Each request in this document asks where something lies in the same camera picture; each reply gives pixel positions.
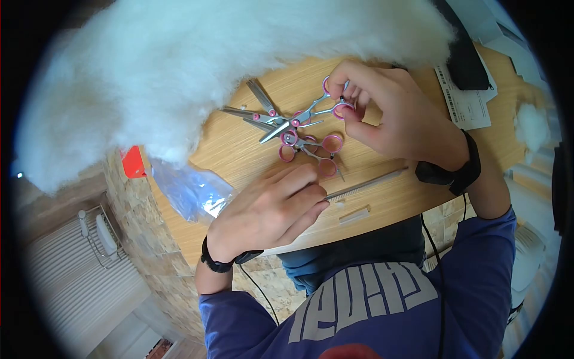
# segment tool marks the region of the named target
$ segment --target sleeve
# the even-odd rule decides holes
[[[447,308],[483,358],[498,354],[510,313],[515,229],[512,207],[497,219],[467,219],[441,259]],[[438,268],[428,277],[440,288]]]
[[[238,357],[277,328],[265,308],[247,292],[201,295],[199,311],[210,359]]]

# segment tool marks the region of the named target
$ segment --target black wristband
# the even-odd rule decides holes
[[[229,263],[221,263],[214,261],[210,256],[210,251],[207,249],[207,236],[203,240],[201,245],[201,262],[207,264],[207,267],[217,273],[227,273],[233,267],[235,259]]]
[[[201,262],[207,264],[207,267],[209,267],[209,269],[214,272],[227,273],[233,267],[233,263],[243,264],[246,261],[252,260],[253,258],[259,256],[261,253],[263,253],[263,250],[248,250],[235,257],[229,263],[214,261],[213,258],[211,258],[210,251],[207,249],[206,236],[205,239],[203,239],[203,244],[201,245]]]
[[[447,171],[436,164],[421,161],[415,170],[417,178],[421,182],[450,185],[450,191],[460,196],[465,192],[478,176],[480,176],[480,157],[474,139],[464,130],[461,130],[467,140],[469,160],[454,172]]]

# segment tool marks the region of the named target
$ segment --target metal wire rack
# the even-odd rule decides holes
[[[96,217],[98,216],[98,214],[102,215],[102,218],[106,223],[108,231],[110,232],[114,242],[118,246],[118,249],[113,253],[108,254],[106,252],[102,244],[101,238],[98,237],[98,228],[96,226]],[[82,237],[84,237],[88,241],[88,244],[90,245],[90,248],[94,253],[94,256],[96,257],[98,263],[102,267],[110,269],[127,257],[126,252],[123,250],[122,244],[119,242],[118,239],[119,237],[115,232],[114,228],[110,225],[110,220],[101,204],[90,210],[84,211],[83,214],[82,211],[80,211],[78,213],[78,220],[80,221],[80,224],[82,224],[83,222],[86,228],[88,229],[87,236],[85,236],[82,233]]]

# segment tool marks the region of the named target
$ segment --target dog fur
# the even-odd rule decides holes
[[[36,75],[20,171],[51,194],[118,147],[184,164],[243,79],[306,56],[436,65],[453,39],[428,0],[118,0]]]

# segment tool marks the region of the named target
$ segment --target hand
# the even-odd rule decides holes
[[[249,184],[207,231],[212,259],[228,263],[247,250],[293,242],[329,206],[317,176],[315,166],[305,164]]]
[[[466,138],[402,69],[371,68],[343,60],[327,80],[331,97],[355,102],[343,110],[345,132],[382,155],[427,161],[456,171],[468,161]],[[370,100],[383,111],[380,125],[362,122]]]

